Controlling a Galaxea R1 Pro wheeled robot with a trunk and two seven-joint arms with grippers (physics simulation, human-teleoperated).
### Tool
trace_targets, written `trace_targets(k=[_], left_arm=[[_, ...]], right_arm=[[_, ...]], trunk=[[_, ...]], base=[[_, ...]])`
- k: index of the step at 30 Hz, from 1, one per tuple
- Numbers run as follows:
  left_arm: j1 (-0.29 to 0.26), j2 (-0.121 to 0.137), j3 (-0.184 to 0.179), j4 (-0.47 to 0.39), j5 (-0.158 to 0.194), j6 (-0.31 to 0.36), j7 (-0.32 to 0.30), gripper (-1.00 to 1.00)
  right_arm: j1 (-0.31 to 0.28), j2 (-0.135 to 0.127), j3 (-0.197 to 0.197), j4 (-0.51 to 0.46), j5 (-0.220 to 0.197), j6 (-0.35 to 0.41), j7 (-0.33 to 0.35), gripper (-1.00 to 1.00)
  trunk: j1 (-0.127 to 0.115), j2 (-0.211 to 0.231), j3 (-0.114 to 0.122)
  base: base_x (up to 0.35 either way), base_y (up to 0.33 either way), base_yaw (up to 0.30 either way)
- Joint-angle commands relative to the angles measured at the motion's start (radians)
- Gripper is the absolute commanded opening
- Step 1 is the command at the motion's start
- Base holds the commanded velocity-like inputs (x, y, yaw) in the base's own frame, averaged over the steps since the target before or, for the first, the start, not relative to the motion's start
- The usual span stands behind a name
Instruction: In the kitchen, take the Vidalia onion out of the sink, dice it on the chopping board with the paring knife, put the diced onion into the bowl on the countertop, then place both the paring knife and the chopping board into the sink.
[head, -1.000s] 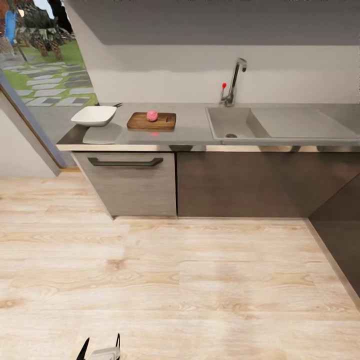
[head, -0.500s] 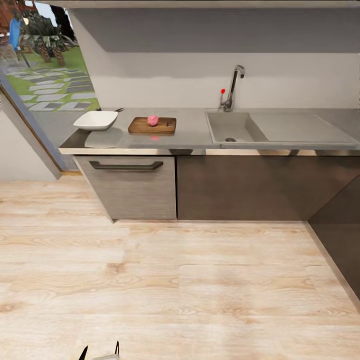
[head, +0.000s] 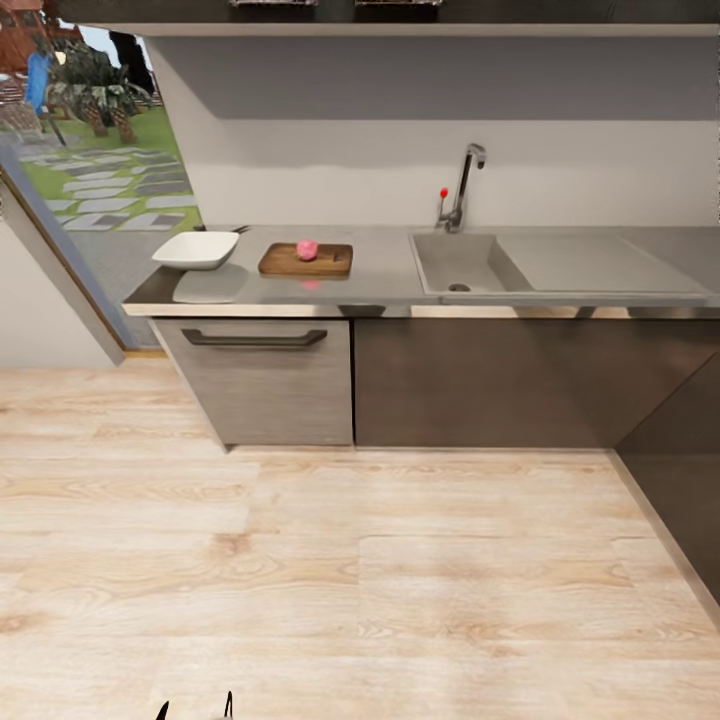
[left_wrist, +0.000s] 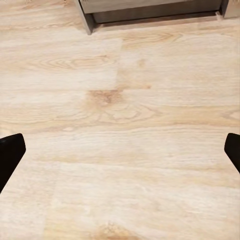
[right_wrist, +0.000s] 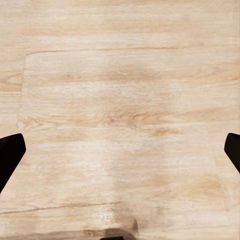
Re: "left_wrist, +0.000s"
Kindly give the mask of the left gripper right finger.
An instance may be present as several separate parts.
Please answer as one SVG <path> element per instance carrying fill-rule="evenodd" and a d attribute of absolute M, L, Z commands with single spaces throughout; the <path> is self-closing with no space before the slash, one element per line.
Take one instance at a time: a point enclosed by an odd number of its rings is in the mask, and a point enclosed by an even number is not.
<path fill-rule="evenodd" d="M 235 133 L 228 133 L 224 151 L 240 173 L 240 135 Z"/>

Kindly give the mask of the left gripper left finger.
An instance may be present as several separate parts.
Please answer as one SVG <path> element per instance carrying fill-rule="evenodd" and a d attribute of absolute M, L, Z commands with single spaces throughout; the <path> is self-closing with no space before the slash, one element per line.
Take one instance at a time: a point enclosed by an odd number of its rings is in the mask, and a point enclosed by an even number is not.
<path fill-rule="evenodd" d="M 0 138 L 0 193 L 26 152 L 21 133 Z"/>

